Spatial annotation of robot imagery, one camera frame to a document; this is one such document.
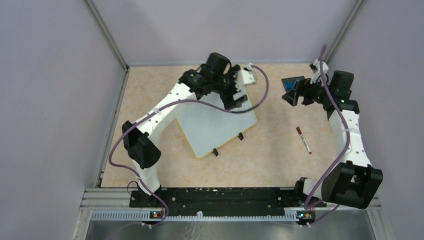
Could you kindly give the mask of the yellow-framed whiteboard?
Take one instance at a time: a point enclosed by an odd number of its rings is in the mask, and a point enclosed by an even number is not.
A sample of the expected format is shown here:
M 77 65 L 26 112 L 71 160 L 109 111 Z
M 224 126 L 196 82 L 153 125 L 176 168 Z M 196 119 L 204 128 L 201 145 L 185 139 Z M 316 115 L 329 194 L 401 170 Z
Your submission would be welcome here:
M 254 111 L 231 114 L 200 103 L 190 103 L 176 118 L 197 158 L 237 138 L 257 123 Z

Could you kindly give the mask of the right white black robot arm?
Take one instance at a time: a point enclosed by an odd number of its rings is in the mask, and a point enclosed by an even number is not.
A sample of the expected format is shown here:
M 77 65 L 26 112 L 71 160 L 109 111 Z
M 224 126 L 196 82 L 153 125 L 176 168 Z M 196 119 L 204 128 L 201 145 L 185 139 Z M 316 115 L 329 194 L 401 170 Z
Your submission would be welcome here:
M 321 104 L 332 128 L 338 156 L 319 180 L 302 177 L 296 182 L 293 200 L 313 208 L 322 202 L 366 209 L 383 181 L 383 172 L 369 160 L 359 129 L 358 102 L 350 98 L 354 74 L 334 71 L 327 86 L 320 80 L 296 76 L 281 80 L 282 99 L 296 106 Z

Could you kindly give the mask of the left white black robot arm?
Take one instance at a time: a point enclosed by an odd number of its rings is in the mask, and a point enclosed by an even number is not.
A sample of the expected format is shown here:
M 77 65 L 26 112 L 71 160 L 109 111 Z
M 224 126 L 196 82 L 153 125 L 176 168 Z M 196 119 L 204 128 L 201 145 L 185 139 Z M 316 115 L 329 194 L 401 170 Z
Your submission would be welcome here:
M 206 63 L 197 69 L 185 71 L 170 92 L 144 117 L 135 122 L 127 121 L 122 126 L 123 144 L 136 167 L 141 200 L 149 207 L 160 202 L 156 163 L 162 153 L 155 145 L 160 134 L 189 104 L 202 104 L 201 98 L 211 93 L 218 94 L 223 107 L 220 111 L 238 114 L 247 101 L 247 96 L 234 96 L 241 87 L 256 82 L 252 65 L 242 68 L 217 53 L 209 55 Z

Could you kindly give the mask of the red-capped whiteboard marker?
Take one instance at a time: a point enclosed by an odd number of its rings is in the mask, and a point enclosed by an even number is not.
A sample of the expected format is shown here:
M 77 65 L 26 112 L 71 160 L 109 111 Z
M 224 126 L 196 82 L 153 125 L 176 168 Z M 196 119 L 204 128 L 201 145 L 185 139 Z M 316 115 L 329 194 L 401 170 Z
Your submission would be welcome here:
M 310 148 L 310 146 L 309 146 L 309 144 L 308 144 L 308 142 L 307 142 L 305 136 L 303 135 L 303 132 L 302 132 L 302 130 L 301 130 L 301 128 L 299 126 L 296 127 L 296 131 L 299 134 L 299 136 L 300 136 L 300 138 L 301 138 L 301 140 L 302 140 L 302 142 L 303 142 L 303 144 L 304 144 L 307 152 L 309 154 L 312 154 L 312 150 L 311 150 L 311 148 Z

